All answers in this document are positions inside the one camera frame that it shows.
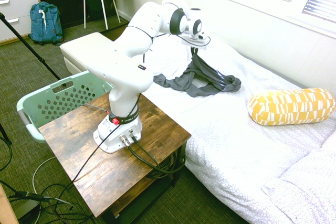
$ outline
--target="patterned cylindrical pillow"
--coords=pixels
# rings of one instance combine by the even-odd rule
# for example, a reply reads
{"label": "patterned cylindrical pillow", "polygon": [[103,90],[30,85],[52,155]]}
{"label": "patterned cylindrical pillow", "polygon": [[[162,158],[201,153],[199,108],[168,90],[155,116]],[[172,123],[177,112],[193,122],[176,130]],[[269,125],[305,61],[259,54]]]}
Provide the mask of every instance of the patterned cylindrical pillow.
{"label": "patterned cylindrical pillow", "polygon": [[335,110],[335,99],[325,89],[270,90],[253,94],[247,110],[261,125],[315,123]]}

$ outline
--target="backpack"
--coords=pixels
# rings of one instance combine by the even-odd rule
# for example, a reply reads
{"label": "backpack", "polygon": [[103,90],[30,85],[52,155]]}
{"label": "backpack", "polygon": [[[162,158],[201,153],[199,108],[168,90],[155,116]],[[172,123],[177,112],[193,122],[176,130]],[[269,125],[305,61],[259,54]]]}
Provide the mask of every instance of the backpack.
{"label": "backpack", "polygon": [[29,37],[38,44],[63,41],[62,26],[58,8],[47,2],[40,2],[30,9],[31,34]]}

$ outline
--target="red button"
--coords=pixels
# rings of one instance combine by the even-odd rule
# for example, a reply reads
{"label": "red button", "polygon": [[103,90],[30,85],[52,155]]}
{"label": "red button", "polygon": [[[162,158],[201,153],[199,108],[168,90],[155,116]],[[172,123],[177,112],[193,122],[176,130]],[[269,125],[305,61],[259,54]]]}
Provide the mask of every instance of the red button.
{"label": "red button", "polygon": [[112,119],[112,123],[114,123],[115,125],[117,125],[117,124],[119,124],[119,120],[116,119],[116,118],[113,118],[113,119]]}

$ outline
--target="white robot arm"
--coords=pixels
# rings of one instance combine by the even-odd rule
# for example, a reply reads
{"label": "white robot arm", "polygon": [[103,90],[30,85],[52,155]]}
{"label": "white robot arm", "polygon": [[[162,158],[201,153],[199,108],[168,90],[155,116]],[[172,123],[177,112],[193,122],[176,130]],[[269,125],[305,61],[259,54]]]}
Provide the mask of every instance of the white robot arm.
{"label": "white robot arm", "polygon": [[180,35],[182,43],[205,49],[207,37],[202,32],[200,12],[189,9],[184,0],[163,0],[161,5],[147,2],[113,42],[112,51],[87,63],[91,73],[114,86],[109,94],[111,113],[93,135],[102,150],[112,153],[123,148],[120,137],[129,132],[138,140],[141,138],[142,124],[134,105],[138,94],[151,86],[153,74],[131,58],[146,53],[158,33]]}

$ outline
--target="laundry basket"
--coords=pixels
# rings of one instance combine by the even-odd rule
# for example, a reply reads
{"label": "laundry basket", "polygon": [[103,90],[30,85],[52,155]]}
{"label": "laundry basket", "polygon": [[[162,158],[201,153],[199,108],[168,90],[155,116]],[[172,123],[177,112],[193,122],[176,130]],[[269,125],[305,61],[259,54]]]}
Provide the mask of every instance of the laundry basket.
{"label": "laundry basket", "polygon": [[16,109],[32,137],[45,143],[39,127],[111,89],[109,83],[85,71],[25,95],[17,102]]}

